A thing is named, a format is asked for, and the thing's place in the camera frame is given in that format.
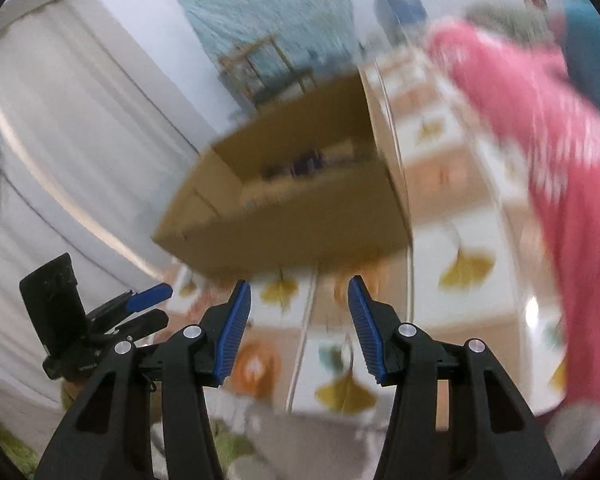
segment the metal bolt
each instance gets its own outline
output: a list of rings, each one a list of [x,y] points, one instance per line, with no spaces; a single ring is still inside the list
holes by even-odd
[[[479,339],[471,339],[471,341],[469,341],[469,350],[476,352],[477,354],[484,352],[485,348],[486,346]]]
[[[120,341],[113,349],[116,351],[116,354],[126,354],[131,350],[131,343],[129,341]]]
[[[405,337],[413,337],[418,333],[418,329],[411,323],[402,323],[398,327],[398,332],[400,333],[400,335],[403,335]]]
[[[202,329],[198,325],[189,325],[182,331],[182,335],[189,339],[200,337],[201,334]]]

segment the cardboard box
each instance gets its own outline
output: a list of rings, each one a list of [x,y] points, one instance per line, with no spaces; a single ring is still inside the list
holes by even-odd
[[[355,161],[268,182],[309,150]],[[175,195],[154,241],[214,278],[280,266],[338,267],[410,246],[406,184],[381,105],[359,73],[288,102],[215,143]]]

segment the teal fabric hanging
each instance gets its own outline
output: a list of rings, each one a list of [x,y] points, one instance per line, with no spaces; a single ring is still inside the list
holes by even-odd
[[[268,34],[294,66],[347,58],[358,46],[351,0],[179,0],[210,59]],[[271,53],[253,56],[263,75],[284,70]]]

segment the pink clothing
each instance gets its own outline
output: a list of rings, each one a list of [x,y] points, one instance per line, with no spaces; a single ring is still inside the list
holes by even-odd
[[[432,29],[428,50],[494,134],[526,154],[564,306],[565,402],[600,403],[600,111],[565,81],[555,53],[522,50],[456,20]]]

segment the light blue cloth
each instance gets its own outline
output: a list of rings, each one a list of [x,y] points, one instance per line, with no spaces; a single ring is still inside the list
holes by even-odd
[[[267,34],[294,66],[349,57],[358,47],[351,0],[179,0],[214,63]],[[252,61],[263,75],[284,70],[275,52]]]
[[[562,51],[573,85],[600,109],[600,15],[589,0],[567,0]]]

